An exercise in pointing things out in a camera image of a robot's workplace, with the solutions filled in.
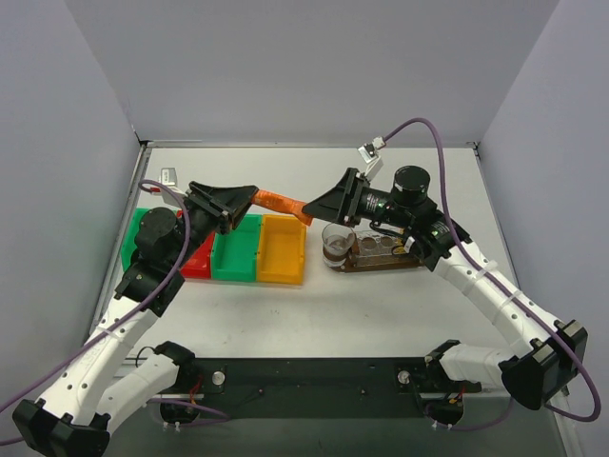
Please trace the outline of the orange toothpaste box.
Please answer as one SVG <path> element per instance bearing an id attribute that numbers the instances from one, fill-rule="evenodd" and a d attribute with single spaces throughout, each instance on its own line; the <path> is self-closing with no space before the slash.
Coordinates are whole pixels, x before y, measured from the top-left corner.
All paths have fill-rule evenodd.
<path id="1" fill-rule="evenodd" d="M 303 212 L 305 202 L 275 192 L 259 189 L 252 197 L 251 203 L 281 214 L 293 215 L 308 227 L 313 222 L 313 218 Z"/>

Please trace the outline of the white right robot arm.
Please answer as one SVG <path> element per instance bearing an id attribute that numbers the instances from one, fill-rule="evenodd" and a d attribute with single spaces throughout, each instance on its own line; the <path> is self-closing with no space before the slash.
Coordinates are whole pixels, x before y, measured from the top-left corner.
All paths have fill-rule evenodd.
<path id="1" fill-rule="evenodd" d="M 537 410 L 579 373 L 588 333 L 535 305 L 484 256 L 469 234 L 428 197 L 425 169 L 405 166 L 389 191 L 373 189 L 356 169 L 307 203 L 315 219 L 353 228 L 362 220 L 386 236 L 400 229 L 404 249 L 450 283 L 495 327 L 508 348 L 451 344 L 438 362 L 446 377 L 504 387 L 522 406 Z"/>

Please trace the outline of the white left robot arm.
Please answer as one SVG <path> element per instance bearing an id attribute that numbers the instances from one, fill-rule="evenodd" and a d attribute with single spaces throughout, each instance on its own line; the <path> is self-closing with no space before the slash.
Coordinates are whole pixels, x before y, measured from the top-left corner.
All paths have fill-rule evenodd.
<path id="1" fill-rule="evenodd" d="M 44 456 L 100 456 L 113 431 L 153 396 L 192 386 L 195 355 L 171 342 L 120 381 L 113 377 L 184 284 L 184 263 L 211 234 L 236 229 L 258 191 L 192 182 L 177 193 L 151 180 L 140 187 L 159 189 L 182 212 L 159 207 L 143 216 L 131 263 L 95 331 L 37 400 L 22 400 L 12 413 L 25 444 Z"/>

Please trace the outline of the yellow toothpaste tube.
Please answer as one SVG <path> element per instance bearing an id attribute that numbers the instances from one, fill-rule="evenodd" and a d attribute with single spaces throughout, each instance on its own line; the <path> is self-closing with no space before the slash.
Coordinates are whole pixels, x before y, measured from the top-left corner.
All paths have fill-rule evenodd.
<path id="1" fill-rule="evenodd" d="M 406 238 L 403 241 L 402 247 L 403 247 L 403 251 L 408 254 L 412 248 L 412 246 L 415 244 L 415 239 L 412 236 L 409 236 L 408 238 Z"/>

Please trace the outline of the clear glass cup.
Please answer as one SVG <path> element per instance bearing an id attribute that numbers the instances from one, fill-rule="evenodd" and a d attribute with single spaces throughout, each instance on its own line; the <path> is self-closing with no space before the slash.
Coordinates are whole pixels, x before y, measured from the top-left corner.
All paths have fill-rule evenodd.
<path id="1" fill-rule="evenodd" d="M 323 256 L 330 268 L 341 268 L 353 247 L 356 236 L 352 228 L 328 224 L 322 231 Z"/>

